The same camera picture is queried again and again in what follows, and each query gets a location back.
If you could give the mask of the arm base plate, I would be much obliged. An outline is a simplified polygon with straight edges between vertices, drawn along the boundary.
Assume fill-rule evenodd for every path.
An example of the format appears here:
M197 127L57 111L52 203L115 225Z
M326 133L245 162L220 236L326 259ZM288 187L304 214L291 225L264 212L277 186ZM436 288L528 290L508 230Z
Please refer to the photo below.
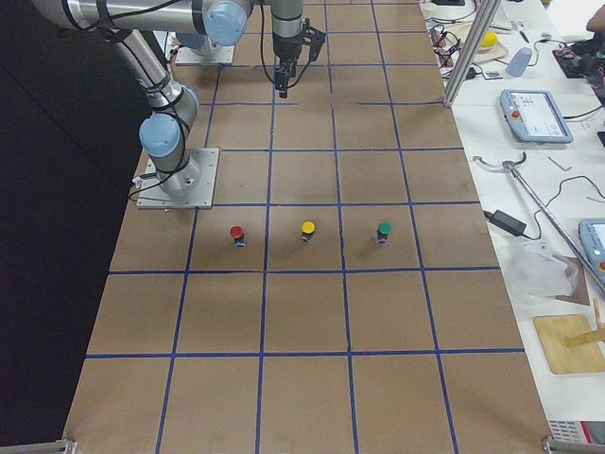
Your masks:
M181 47L177 52L175 63L180 66L231 64L233 54L233 46L210 46L199 49Z
M152 175L142 181L142 192L136 194L139 209L211 209L216 187L219 148L188 148L189 162L166 183L156 175L155 165L147 159L145 173Z

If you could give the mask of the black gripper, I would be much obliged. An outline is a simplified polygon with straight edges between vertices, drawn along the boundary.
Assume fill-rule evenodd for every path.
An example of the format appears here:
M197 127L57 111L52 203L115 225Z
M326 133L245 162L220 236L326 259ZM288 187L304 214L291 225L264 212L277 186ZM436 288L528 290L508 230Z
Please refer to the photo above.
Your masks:
M276 90L289 90L296 86L311 62L320 56L326 35L311 26L310 19L295 17L271 18L273 52L278 65L273 69L273 85ZM303 47L308 47L308 57L301 71L297 70Z

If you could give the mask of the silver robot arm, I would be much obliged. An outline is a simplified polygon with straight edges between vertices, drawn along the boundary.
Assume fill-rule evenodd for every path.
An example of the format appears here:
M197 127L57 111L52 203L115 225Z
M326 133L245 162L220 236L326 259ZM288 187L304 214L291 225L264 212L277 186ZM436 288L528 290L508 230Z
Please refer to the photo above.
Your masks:
M290 44L303 32L303 1L266 1L270 7L275 54L294 53L300 44ZM246 32L252 10L261 1L193 1L192 17L197 33L213 44L232 46Z
M199 114L199 100L188 87L177 82L142 31L165 31L198 36L219 46L237 44L247 31L254 6L261 9L261 63L267 79L282 98L296 86L306 68L319 57L325 33L303 18L303 1L31 1L47 20L60 26L62 37L98 31L115 44L130 65L147 96L152 116L139 129L141 144L155 166L157 183L129 193L139 201L140 193L159 188L173 201L186 199L201 176L194 151L186 140ZM263 6L270 7L273 52L278 65L270 76L264 59ZM297 76L303 46L309 47L307 63Z

